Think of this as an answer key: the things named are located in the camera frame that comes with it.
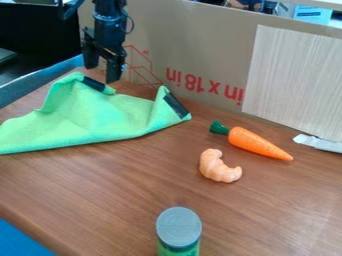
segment can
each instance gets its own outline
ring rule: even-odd
[[[158,256],[199,256],[202,222],[185,207],[163,211],[156,222]]]

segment toy croissant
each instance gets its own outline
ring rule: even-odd
[[[222,152],[218,149],[207,149],[201,154],[200,158],[200,172],[209,179],[214,181],[222,181],[230,183],[236,181],[242,176],[242,169],[240,166],[229,168],[220,159]]]

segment orange carrot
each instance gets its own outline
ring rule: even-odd
[[[284,150],[278,148],[268,140],[241,127],[234,127],[229,132],[219,122],[213,122],[211,132],[228,134],[228,142],[236,147],[281,160],[293,160],[293,157]]]

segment green towel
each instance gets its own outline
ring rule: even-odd
[[[82,73],[62,78],[40,109],[0,125],[0,154],[130,139],[191,119],[164,86],[153,102],[110,87],[96,91],[83,78]]]

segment cardboard box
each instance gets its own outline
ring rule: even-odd
[[[93,26],[92,10],[91,0],[81,6],[81,27]],[[188,0],[128,0],[128,13],[136,26],[123,79],[223,110],[241,111],[259,24],[342,38],[337,28]]]
[[[329,24],[332,13],[329,9],[289,3],[278,3],[276,7],[278,16],[322,25]]]

